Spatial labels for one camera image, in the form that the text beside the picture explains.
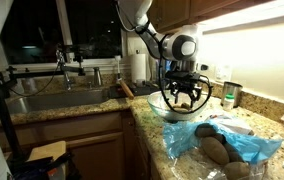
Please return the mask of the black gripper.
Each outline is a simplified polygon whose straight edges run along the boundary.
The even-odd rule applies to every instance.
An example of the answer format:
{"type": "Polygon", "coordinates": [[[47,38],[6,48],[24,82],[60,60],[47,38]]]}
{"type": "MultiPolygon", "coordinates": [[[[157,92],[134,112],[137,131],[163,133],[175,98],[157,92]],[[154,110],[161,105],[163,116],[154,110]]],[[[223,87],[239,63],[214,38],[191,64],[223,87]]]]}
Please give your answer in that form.
{"type": "Polygon", "coordinates": [[[187,71],[168,71],[165,78],[169,80],[170,93],[174,96],[175,103],[178,103],[179,93],[188,94],[190,98],[190,108],[193,108],[196,102],[195,94],[200,94],[202,89],[197,87],[200,81],[198,73],[190,73],[187,71]]]}

